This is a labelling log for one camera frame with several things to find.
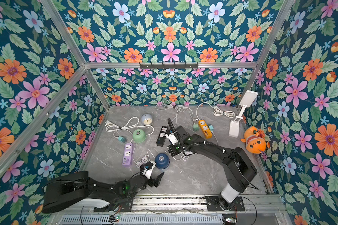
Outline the blue meat grinder front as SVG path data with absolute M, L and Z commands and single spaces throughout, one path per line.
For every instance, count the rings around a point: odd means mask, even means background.
M 159 153 L 155 158 L 155 166 L 158 169 L 166 169 L 170 165 L 169 156 L 165 153 Z

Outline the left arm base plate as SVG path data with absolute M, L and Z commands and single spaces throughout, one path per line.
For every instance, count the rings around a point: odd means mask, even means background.
M 125 199 L 123 202 L 114 204 L 109 204 L 104 208 L 94 208 L 94 212 L 131 212 L 133 207 L 133 197 Z

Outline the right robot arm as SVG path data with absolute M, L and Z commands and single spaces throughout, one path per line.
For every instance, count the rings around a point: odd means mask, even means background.
M 223 210 L 231 209 L 235 199 L 249 186 L 255 187 L 251 181 L 258 171 L 242 148 L 231 149 L 219 146 L 197 134 L 190 135 L 181 126 L 175 128 L 170 118 L 167 121 L 171 130 L 167 136 L 171 143 L 168 150 L 172 157 L 180 153 L 186 157 L 201 154 L 223 167 L 227 184 L 218 196 L 218 204 Z

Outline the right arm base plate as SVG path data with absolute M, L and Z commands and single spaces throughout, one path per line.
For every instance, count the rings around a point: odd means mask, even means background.
M 231 203 L 227 202 L 224 198 L 217 196 L 205 196 L 205 199 L 207 201 L 208 211 L 245 211 L 242 197 L 236 197 Z

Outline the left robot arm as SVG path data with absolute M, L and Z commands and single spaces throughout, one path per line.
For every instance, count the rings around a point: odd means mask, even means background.
M 145 166 L 130 179 L 114 184 L 96 181 L 88 171 L 62 176 L 47 183 L 42 212 L 56 213 L 73 205 L 115 211 L 148 186 L 158 187 L 164 174 L 151 178 L 150 168 Z

